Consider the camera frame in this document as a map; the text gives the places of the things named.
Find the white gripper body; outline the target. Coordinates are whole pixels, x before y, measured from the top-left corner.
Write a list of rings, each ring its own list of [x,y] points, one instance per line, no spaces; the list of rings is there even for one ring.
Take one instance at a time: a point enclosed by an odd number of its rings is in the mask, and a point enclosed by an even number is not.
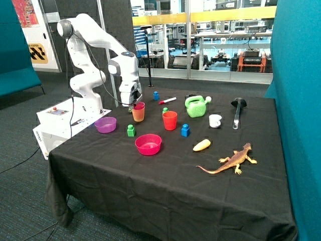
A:
[[[141,84],[136,81],[122,81],[120,87],[121,103],[124,107],[136,103],[137,98],[142,96]]]

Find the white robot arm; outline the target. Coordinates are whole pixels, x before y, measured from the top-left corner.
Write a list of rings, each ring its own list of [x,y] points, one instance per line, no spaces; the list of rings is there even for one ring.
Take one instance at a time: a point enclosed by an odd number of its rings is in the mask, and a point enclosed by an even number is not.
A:
[[[57,23],[57,30],[66,39],[67,48],[75,67],[83,73],[71,78],[71,88],[79,93],[85,103],[85,109],[99,114],[103,111],[99,94],[93,89],[106,81],[103,71],[94,66],[90,59],[87,45],[95,48],[112,50],[116,57],[108,61],[108,71],[113,76],[120,76],[119,87],[121,104],[125,107],[136,106],[142,99],[141,84],[138,75],[138,60],[112,35],[105,32],[87,14],[75,18],[63,19]]]

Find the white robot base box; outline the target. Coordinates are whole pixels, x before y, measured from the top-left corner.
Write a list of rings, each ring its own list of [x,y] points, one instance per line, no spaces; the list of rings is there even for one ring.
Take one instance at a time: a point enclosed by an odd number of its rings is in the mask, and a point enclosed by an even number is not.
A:
[[[109,109],[93,109],[80,97],[70,98],[37,113],[40,124],[33,129],[44,158],[85,128],[109,113]],[[79,119],[84,122],[71,126]]]

